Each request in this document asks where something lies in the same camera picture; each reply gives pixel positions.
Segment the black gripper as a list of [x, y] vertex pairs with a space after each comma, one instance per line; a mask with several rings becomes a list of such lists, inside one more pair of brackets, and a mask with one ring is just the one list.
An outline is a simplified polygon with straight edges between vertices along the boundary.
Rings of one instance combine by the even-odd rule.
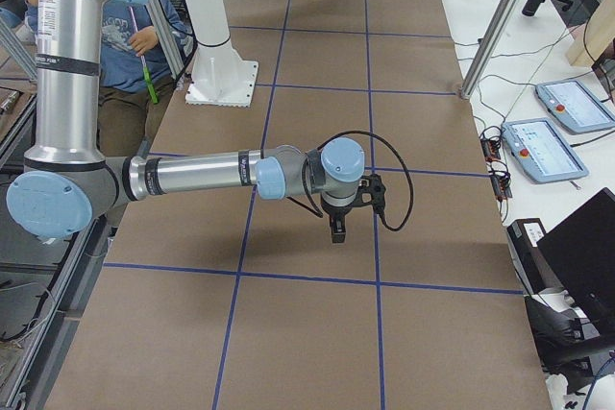
[[342, 244], [346, 238], [345, 218], [353, 210], [352, 205], [336, 206], [322, 203], [323, 211], [328, 215], [331, 237], [334, 244]]

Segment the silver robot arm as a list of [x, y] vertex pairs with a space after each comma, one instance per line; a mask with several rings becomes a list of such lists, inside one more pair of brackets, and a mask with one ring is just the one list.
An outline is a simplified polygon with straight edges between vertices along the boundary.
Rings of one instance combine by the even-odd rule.
[[15, 222], [36, 236], [64, 238], [112, 208], [150, 196], [253, 186], [265, 200], [319, 194], [332, 241], [343, 242], [365, 160], [353, 139], [336, 135], [310, 152], [282, 145], [200, 157], [106, 157], [98, 150], [107, 1], [38, 0], [36, 141], [6, 195]]

